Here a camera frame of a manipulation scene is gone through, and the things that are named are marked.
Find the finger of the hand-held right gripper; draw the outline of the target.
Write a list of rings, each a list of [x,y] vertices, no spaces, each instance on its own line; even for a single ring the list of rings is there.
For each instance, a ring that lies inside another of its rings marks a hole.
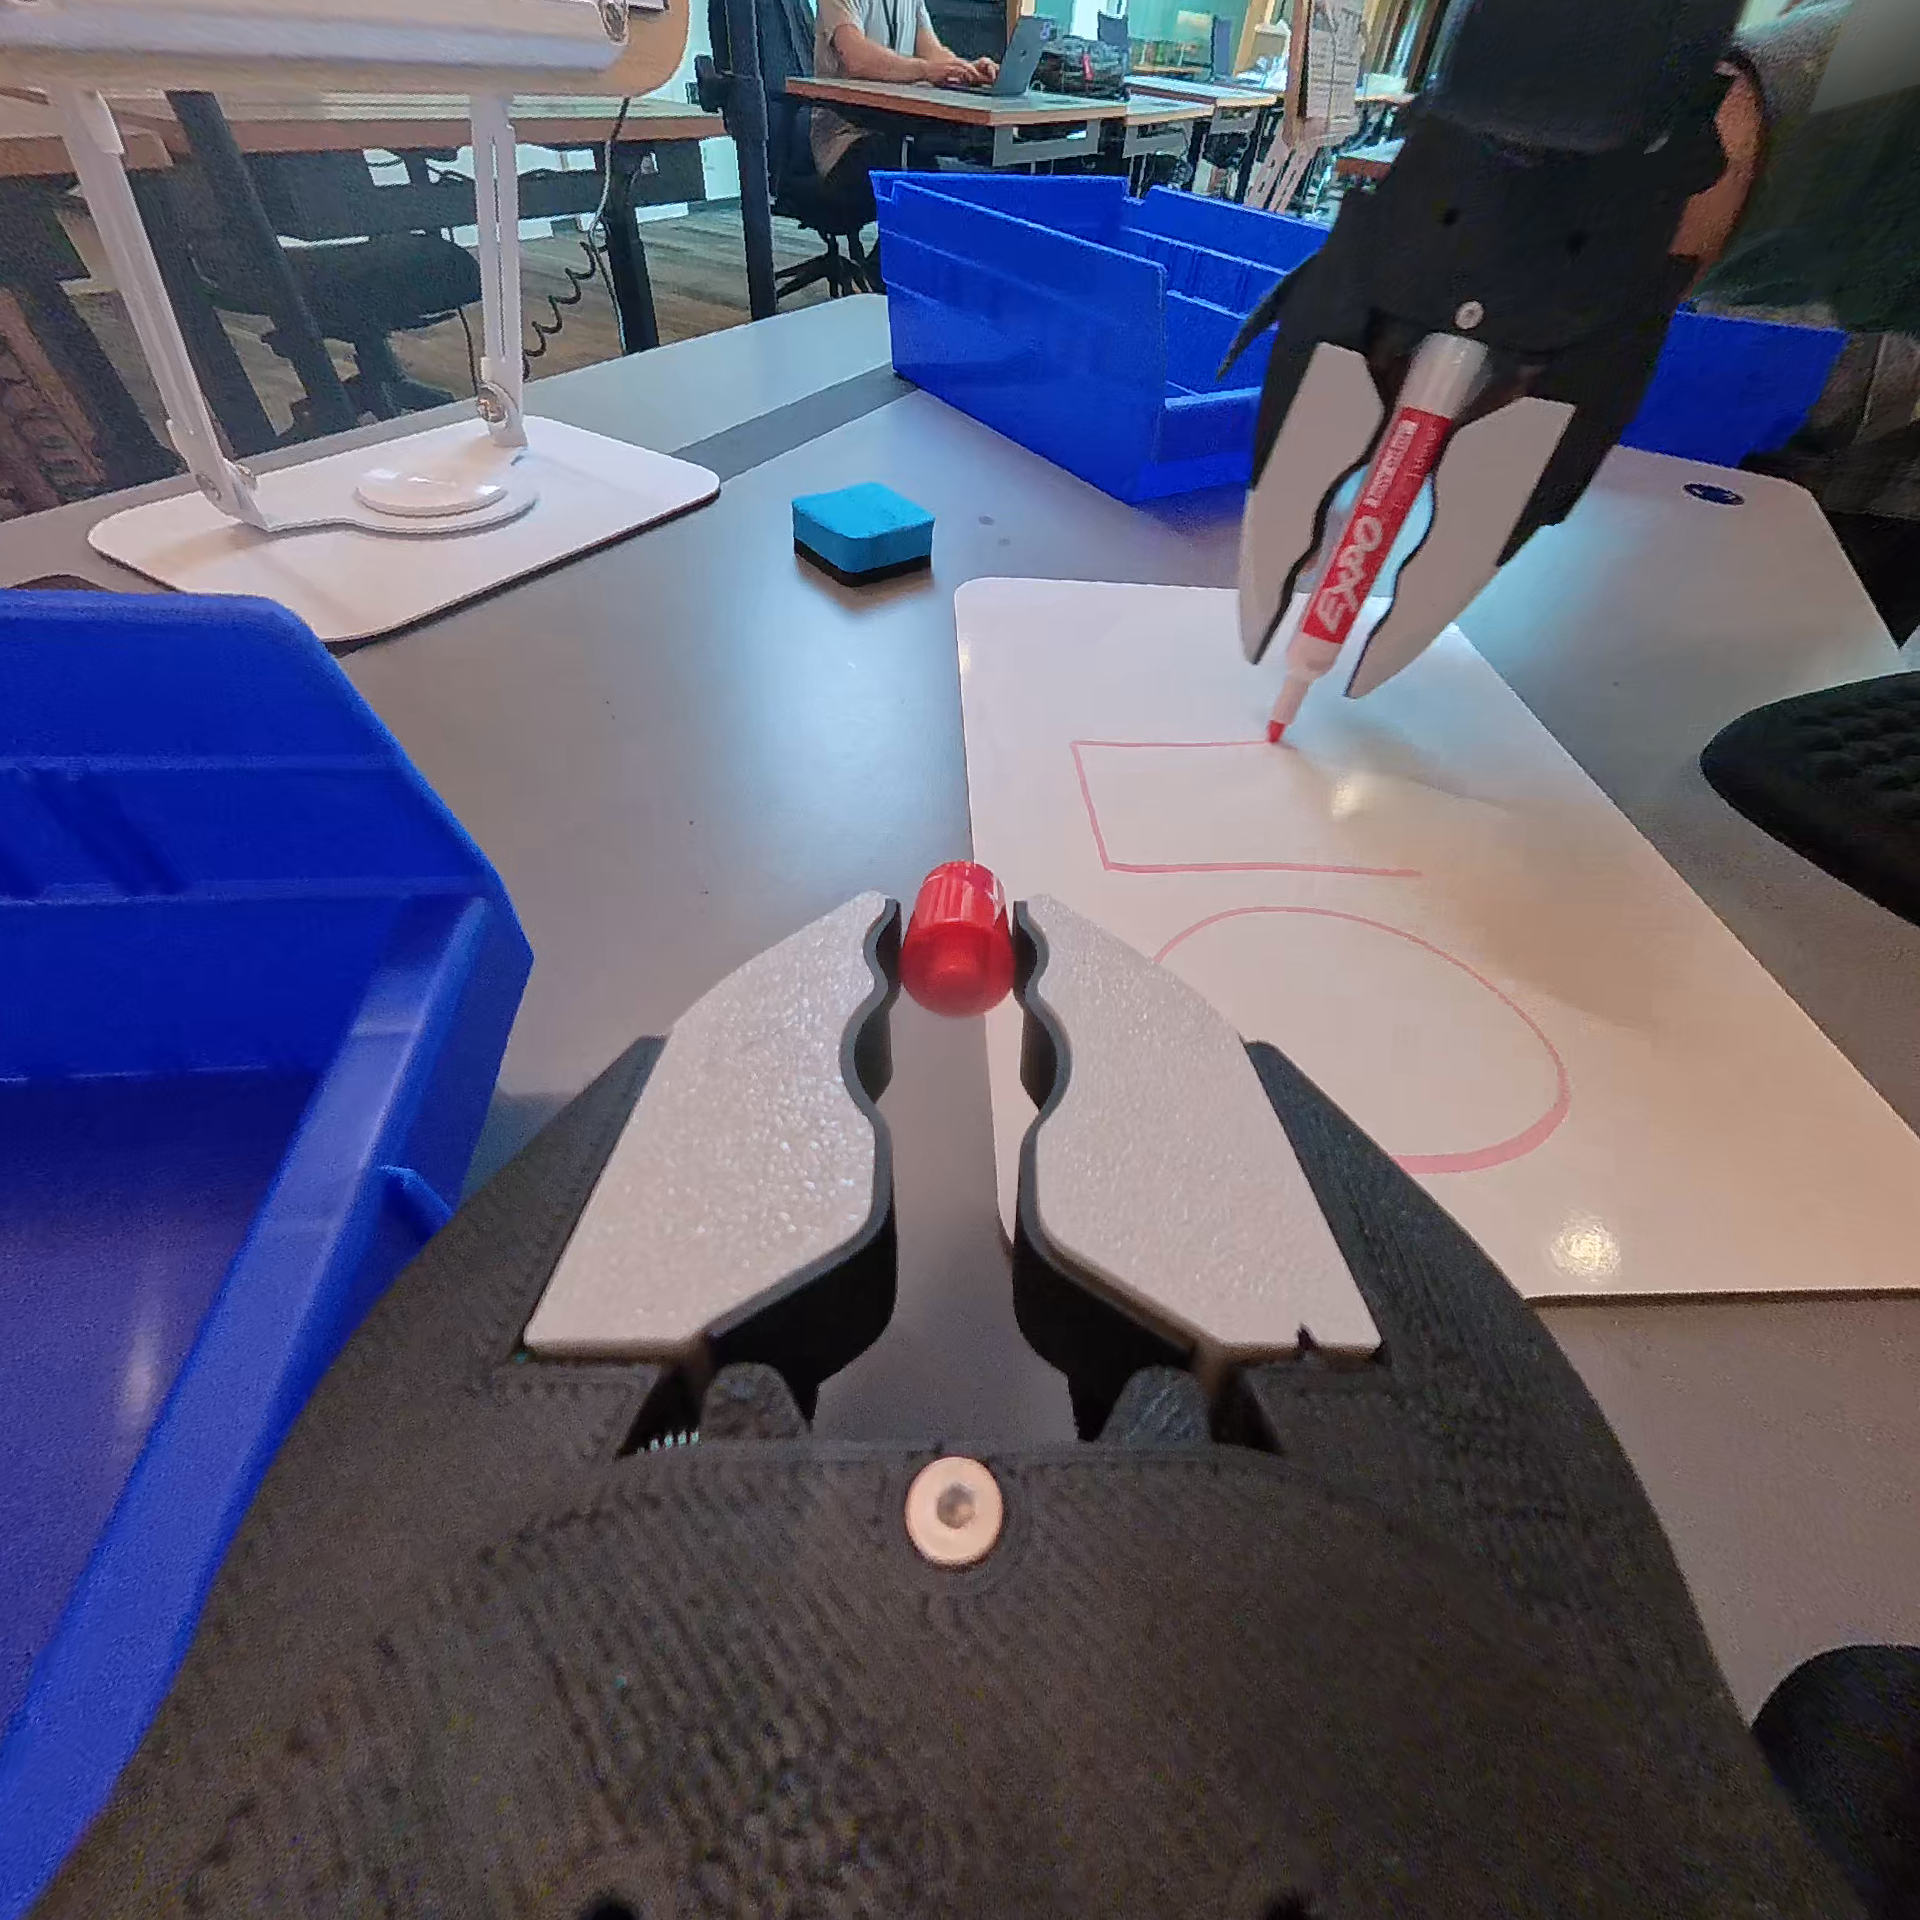
[[[1366,471],[1380,421],[1364,356],[1317,345],[1243,501],[1237,591],[1249,664],[1306,618],[1345,535],[1349,509],[1338,495]]]
[[[1346,700],[1408,670],[1494,577],[1576,412],[1522,396],[1453,432],[1430,472],[1426,536],[1400,565],[1390,606],[1356,653]]]

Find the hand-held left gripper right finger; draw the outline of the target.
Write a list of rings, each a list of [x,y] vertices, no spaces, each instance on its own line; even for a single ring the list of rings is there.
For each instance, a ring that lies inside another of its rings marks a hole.
[[[1217,1407],[1249,1369],[1382,1335],[1241,1032],[1056,896],[1016,906],[1016,1318],[1104,1424],[1146,1369]]]

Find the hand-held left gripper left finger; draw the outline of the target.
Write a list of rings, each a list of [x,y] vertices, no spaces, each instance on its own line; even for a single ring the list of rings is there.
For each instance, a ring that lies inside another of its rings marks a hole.
[[[776,1369],[810,1417],[896,1308],[901,902],[852,896],[673,1023],[526,1325],[539,1359],[706,1388]]]

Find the red dry-erase marker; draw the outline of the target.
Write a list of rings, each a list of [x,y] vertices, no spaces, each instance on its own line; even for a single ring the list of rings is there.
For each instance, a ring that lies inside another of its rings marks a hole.
[[[1382,408],[1366,471],[1356,471],[1338,495],[1349,516],[1328,574],[1304,622],[1278,639],[1283,679],[1265,724],[1270,745],[1283,742],[1310,690],[1338,663],[1434,466],[1488,374],[1488,345],[1465,334],[1435,332],[1413,352],[1397,398]]]

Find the red marker cap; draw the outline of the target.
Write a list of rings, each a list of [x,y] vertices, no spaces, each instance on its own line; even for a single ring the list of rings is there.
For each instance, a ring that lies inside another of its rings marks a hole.
[[[1017,948],[998,878],[949,860],[921,881],[901,940],[904,991],[925,1012],[974,1020],[1016,986]]]

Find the white whiteboard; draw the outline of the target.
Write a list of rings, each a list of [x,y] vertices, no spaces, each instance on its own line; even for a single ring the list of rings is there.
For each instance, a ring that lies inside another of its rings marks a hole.
[[[1232,591],[954,622],[977,860],[1285,1054],[1520,1296],[1916,1293],[1914,1129],[1458,630],[1269,742]]]

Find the blue whiteboard eraser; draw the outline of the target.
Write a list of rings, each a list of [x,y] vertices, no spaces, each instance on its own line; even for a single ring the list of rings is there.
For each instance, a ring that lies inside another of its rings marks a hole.
[[[841,585],[875,585],[928,572],[934,513],[877,481],[793,495],[798,556]]]

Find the blue plastic bin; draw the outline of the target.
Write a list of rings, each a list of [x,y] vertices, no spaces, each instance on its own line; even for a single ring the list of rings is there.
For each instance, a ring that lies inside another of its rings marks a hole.
[[[1324,223],[1115,175],[875,172],[894,367],[1131,504],[1251,479],[1275,332]]]
[[[2,1912],[457,1206],[532,951],[285,608],[2,591]]]
[[[1683,305],[1621,448],[1738,468],[1776,450],[1826,390],[1841,327],[1724,317]]]

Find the person's right hand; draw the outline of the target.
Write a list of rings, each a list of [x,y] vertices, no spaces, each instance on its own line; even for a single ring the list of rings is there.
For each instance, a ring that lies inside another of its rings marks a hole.
[[[1688,260],[1688,296],[1731,247],[1755,192],[1770,138],[1770,111],[1753,73],[1728,56],[1717,63],[1717,78],[1726,79],[1714,113],[1718,175],[1688,201],[1668,244],[1670,256]]]

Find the black textured wrist pad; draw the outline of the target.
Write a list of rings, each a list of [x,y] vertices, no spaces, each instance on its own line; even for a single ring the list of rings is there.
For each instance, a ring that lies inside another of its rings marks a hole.
[[[1699,767],[1752,825],[1917,922],[1917,673],[1765,704],[1721,727]]]
[[[1844,1646],[1794,1666],[1753,1736],[1861,1905],[1917,1914],[1917,1646]]]

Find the wooden office table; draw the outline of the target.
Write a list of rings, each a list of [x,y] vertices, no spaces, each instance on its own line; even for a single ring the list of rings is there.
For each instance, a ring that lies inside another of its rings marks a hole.
[[[1001,97],[982,86],[881,79],[788,79],[785,96],[894,138],[909,169],[1025,175],[1081,167],[1137,177],[1144,162],[1208,141],[1213,111],[1166,94],[1108,100],[1028,89]]]

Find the black office chair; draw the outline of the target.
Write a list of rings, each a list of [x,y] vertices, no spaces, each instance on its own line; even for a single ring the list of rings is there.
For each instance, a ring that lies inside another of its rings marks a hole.
[[[355,417],[398,417],[452,402],[449,390],[404,372],[393,335],[465,319],[482,296],[474,256],[440,230],[285,247],[277,230],[249,226],[251,209],[267,213],[266,192],[214,96],[171,89],[168,104],[192,156],[181,192],[184,256],[205,298],[266,319],[266,343],[293,360],[280,295],[297,295],[317,341],[353,352],[353,372],[339,374],[339,383]]]
[[[848,189],[829,189],[810,145],[812,104],[793,92],[814,78],[814,6],[805,2],[709,2],[709,53],[696,60],[698,103],[718,111],[737,143],[749,303],[772,317],[781,296],[825,286],[829,296],[882,295],[877,250],[865,244],[873,215]],[[780,269],[772,221],[786,220],[821,247]]]

